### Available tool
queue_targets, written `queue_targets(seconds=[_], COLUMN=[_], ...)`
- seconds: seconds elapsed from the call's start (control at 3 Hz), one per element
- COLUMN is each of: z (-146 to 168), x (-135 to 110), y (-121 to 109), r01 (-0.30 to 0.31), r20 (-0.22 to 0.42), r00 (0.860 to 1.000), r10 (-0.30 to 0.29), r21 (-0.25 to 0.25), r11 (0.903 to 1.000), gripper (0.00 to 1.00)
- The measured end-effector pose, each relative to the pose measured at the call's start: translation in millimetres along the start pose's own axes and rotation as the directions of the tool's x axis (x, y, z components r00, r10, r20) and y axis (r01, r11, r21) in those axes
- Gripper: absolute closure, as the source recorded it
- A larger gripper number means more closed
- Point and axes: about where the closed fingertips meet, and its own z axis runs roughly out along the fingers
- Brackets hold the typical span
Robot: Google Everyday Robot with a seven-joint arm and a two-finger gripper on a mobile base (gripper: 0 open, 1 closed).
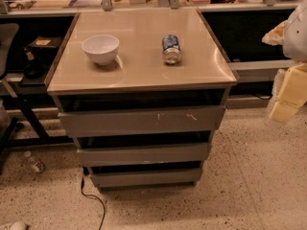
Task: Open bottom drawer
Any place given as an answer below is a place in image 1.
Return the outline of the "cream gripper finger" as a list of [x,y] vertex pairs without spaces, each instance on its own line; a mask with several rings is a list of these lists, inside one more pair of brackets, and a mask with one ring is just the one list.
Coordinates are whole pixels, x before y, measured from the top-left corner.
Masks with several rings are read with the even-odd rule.
[[307,103],[307,63],[279,69],[274,78],[268,118],[278,123],[290,121]]

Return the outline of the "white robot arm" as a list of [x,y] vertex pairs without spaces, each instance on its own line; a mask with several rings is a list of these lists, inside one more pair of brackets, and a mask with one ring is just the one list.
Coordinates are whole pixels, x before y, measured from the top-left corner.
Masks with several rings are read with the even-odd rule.
[[307,103],[307,0],[302,0],[287,20],[266,33],[262,42],[281,45],[283,55],[296,62],[288,70],[277,71],[268,104],[268,118],[286,123]]

